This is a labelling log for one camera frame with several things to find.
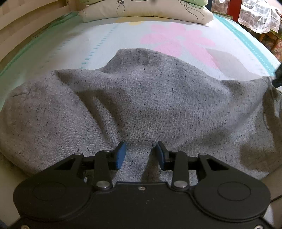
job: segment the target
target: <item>bed sheet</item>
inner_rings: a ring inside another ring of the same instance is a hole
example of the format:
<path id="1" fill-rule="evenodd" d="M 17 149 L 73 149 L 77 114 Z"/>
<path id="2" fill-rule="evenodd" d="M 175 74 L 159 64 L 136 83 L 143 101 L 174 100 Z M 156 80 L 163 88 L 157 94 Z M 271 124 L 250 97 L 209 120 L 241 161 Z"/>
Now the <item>bed sheet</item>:
<path id="1" fill-rule="evenodd" d="M 71 14 L 28 44 L 0 73 L 0 109 L 10 90 L 56 69 L 97 69 L 119 49 L 147 48 L 177 57 L 219 80 L 273 76 L 279 61 L 235 22 L 207 25 L 127 17 L 83 23 Z"/>

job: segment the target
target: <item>bed frame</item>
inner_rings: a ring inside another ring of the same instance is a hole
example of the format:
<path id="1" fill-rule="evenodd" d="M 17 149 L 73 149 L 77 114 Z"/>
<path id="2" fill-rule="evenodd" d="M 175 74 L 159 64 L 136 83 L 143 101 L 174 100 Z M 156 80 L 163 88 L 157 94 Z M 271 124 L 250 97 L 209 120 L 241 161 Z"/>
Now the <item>bed frame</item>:
<path id="1" fill-rule="evenodd" d="M 80 0 L 7 0 L 0 7 L 0 72 L 51 22 L 84 5 Z"/>

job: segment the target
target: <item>gray cloth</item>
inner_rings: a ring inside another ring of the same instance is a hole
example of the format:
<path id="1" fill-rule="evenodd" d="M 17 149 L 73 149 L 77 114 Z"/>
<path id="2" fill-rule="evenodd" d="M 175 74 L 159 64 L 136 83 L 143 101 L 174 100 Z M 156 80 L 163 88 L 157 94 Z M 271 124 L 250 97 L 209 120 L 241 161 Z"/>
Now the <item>gray cloth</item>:
<path id="1" fill-rule="evenodd" d="M 177 58 L 122 49 L 97 70 L 58 70 L 14 89 L 0 150 L 28 173 L 127 142 L 114 180 L 170 180 L 151 149 L 208 153 L 256 178 L 282 164 L 282 95 L 270 78 L 218 81 Z"/>

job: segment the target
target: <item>white pillow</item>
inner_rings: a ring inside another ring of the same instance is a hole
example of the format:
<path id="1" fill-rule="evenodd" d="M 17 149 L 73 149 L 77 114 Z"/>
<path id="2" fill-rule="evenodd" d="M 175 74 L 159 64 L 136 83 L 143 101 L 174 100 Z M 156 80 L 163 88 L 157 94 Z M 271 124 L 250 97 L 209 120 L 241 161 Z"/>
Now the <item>white pillow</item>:
<path id="1" fill-rule="evenodd" d="M 104 0 L 79 12 L 84 22 L 112 17 L 164 17 L 206 24 L 213 14 L 204 6 L 182 0 Z"/>

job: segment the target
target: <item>red post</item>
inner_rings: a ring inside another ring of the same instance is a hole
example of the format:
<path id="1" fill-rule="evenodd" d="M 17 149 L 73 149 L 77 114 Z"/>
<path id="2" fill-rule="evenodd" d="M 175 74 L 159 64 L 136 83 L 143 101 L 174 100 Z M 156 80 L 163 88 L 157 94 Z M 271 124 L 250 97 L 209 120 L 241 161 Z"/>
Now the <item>red post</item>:
<path id="1" fill-rule="evenodd" d="M 242 6 L 242 0 L 230 0 L 227 8 L 227 15 L 233 16 L 233 21 L 238 22 Z"/>

